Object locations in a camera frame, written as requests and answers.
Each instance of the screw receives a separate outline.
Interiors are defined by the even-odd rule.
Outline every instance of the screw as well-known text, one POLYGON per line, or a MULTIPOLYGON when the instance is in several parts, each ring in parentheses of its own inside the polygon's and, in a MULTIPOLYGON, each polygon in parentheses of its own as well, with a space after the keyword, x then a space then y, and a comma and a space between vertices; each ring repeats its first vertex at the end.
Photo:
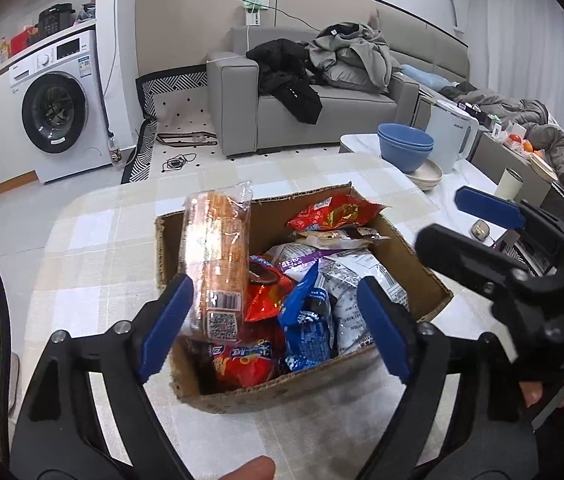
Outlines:
POLYGON ((126 334, 130 332, 130 321, 118 321, 113 325, 113 330, 116 334, 126 334))
POLYGON ((528 274, 522 269, 513 269, 511 270, 511 274, 513 274, 513 277, 518 280, 518 282, 526 282, 526 280, 528 280, 528 274))
POLYGON ((53 343, 61 343, 62 341, 64 341, 66 339, 66 331, 65 330, 56 330, 55 332, 52 333, 52 335, 50 336, 50 340, 53 343))
POLYGON ((419 333, 422 335, 433 335, 435 330, 433 329, 433 325, 431 325, 431 323, 424 322, 419 324, 419 333))

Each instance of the plaid tablecloth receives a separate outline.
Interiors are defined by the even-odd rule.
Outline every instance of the plaid tablecloth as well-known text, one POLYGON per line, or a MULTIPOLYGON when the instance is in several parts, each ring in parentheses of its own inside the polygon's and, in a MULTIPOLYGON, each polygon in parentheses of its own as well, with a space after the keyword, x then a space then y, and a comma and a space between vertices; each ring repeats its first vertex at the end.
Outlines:
MULTIPOLYGON (((159 180, 88 193, 61 213, 50 233, 26 323, 22 390, 54 330, 67 330, 73 337, 104 332, 118 320, 132 319, 146 301, 158 297, 157 216, 180 210, 192 192, 244 180, 253 182, 255 198, 351 181, 367 199, 390 206, 382 215, 410 243, 421 227, 439 219, 436 206, 400 171, 361 153, 266 162, 238 159, 205 170, 190 165, 159 180)), ((488 304, 449 280, 445 283, 456 297, 436 318, 443 330, 473 337, 493 330, 488 304)), ((109 449, 127 462, 103 380, 92 376, 109 449)), ((169 381, 165 365, 146 384, 146 391, 175 449, 199 479, 217 478, 261 454, 275 460, 280 479, 354 478, 403 392, 379 362, 363 383, 335 386, 261 412, 213 415, 178 402, 169 381)), ((448 417, 449 409, 440 409, 427 458, 441 444, 448 417)))

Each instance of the orange wall trim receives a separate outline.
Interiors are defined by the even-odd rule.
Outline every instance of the orange wall trim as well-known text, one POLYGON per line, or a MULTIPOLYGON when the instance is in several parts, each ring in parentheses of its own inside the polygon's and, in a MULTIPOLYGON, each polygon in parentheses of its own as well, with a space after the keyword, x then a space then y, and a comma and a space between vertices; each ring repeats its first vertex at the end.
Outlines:
POLYGON ((0 183, 0 195, 16 187, 23 186, 24 184, 30 184, 37 180, 37 174, 34 171, 29 171, 23 175, 13 177, 5 182, 0 183))

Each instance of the black jacket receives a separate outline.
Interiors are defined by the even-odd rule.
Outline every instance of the black jacket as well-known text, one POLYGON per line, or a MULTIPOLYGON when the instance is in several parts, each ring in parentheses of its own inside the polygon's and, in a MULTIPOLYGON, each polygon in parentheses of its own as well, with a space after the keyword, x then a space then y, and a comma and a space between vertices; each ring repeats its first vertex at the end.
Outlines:
POLYGON ((308 56, 301 44, 283 38, 262 43, 246 53, 259 66, 259 93, 278 99, 300 123, 315 124, 321 101, 309 85, 304 68, 308 56))

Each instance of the bottle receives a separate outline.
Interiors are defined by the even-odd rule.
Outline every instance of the bottle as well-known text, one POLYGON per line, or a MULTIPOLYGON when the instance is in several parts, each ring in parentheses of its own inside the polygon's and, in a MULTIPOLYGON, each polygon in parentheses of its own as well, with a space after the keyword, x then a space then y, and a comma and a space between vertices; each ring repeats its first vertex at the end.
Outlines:
POLYGON ((124 163, 122 161, 122 152, 117 145, 113 132, 108 132, 108 154, 111 156, 111 162, 116 168, 123 167, 124 163))
POLYGON ((10 57, 10 43, 6 38, 0 40, 0 57, 2 61, 6 61, 10 57))

